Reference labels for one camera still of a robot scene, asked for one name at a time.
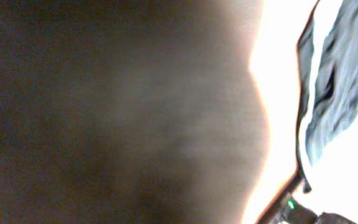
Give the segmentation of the grey cotton shorts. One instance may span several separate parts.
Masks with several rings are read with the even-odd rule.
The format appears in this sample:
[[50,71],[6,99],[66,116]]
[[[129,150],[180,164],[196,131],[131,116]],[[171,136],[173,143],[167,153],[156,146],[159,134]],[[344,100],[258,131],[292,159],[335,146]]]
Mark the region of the grey cotton shorts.
[[240,223],[261,1],[0,1],[0,223]]

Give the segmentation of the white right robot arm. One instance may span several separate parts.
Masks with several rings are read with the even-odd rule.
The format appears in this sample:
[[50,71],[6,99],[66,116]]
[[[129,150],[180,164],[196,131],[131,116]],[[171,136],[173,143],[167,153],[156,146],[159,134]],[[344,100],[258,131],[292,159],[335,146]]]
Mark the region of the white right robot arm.
[[336,213],[317,214],[293,197],[295,190],[303,188],[305,179],[297,173],[275,201],[257,221],[257,224],[356,224]]

